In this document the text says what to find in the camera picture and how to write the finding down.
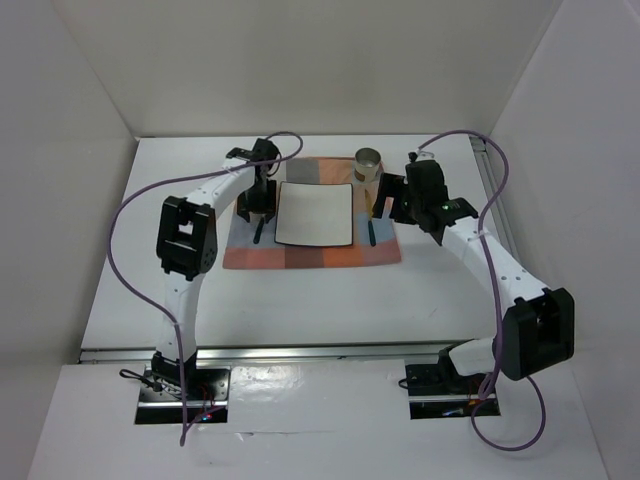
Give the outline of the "gold knife green handle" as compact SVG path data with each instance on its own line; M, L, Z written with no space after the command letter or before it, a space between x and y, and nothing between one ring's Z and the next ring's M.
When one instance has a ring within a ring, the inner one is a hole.
M369 243L371 247L375 247L377 245L377 240L376 240L375 229L373 224L373 202L368 190L365 189L364 195L365 195L365 205L366 205L367 216L368 216L367 227L368 227Z

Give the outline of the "square white plate black rim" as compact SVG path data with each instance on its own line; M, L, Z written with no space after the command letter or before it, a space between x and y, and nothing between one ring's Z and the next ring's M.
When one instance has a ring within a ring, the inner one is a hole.
M303 247L343 247L353 243L351 184L282 182L275 242Z

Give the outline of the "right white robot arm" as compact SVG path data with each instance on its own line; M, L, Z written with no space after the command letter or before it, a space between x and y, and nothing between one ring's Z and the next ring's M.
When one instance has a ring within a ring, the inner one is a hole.
M434 160L413 161L402 175L381 175L373 215L386 206L396 223L416 225L458 258L499 302L494 337L466 341L449 350L436 369L448 392L471 376L499 370L518 381L573 357L575 301L564 288L550 289L528 273L480 223L464 198L450 198Z

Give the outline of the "aluminium rail right side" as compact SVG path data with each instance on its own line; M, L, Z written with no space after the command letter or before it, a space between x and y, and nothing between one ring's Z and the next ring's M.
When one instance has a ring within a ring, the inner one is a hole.
M501 312L505 313L514 304L515 298L532 299L542 295L545 284L526 271L518 262L515 240L502 202L504 187L504 163L499 152L485 140L469 135L470 143L481 173L486 195L491 200L491 213L487 214L483 229L489 235L487 244L496 264L497 282L500 290Z

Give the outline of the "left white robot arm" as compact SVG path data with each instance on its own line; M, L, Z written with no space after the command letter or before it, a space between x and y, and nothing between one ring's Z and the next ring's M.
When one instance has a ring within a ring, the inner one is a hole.
M222 175L185 197L169 196L163 202L156 254L169 314L151 370L176 399L189 397L197 387L197 306L204 276L218 254L217 219L233 206L245 222L256 217L263 230L276 215L277 182L269 178L269 170L280 157L278 147L266 138L257 139L249 150L235 147L225 157Z

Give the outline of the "beige metal cup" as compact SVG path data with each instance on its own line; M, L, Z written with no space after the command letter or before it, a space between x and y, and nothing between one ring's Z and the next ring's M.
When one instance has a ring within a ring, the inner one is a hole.
M356 151L353 161L354 177L361 183L370 183L378 175L381 154L373 148L363 147Z

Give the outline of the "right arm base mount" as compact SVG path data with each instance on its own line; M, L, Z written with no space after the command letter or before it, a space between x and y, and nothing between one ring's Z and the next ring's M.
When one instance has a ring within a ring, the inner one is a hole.
M398 387L407 393L412 420L465 418L475 409L478 416L499 416L495 394L487 400L479 398L484 377L484 374L445 377L436 364L408 364Z

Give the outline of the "checkered orange blue cloth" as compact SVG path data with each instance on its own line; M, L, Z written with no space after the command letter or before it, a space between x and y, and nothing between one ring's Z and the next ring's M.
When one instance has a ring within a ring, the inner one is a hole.
M359 183L349 157L307 157L290 160L280 179L304 184L353 185L353 243L343 247L303 247L275 242L276 220L265 224L260 243L253 244L258 220L246 223L231 214L231 226L222 267L228 270L283 270L316 268L357 268L397 264L401 251L386 205L383 217L373 219L377 245L371 247L365 189L373 199L377 183Z

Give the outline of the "gold fork green handle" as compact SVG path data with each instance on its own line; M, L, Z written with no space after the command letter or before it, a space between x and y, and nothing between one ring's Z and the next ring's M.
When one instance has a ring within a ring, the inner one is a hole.
M253 237L254 245L258 245L260 243L264 226L265 226L265 216L261 216L254 232L254 237Z

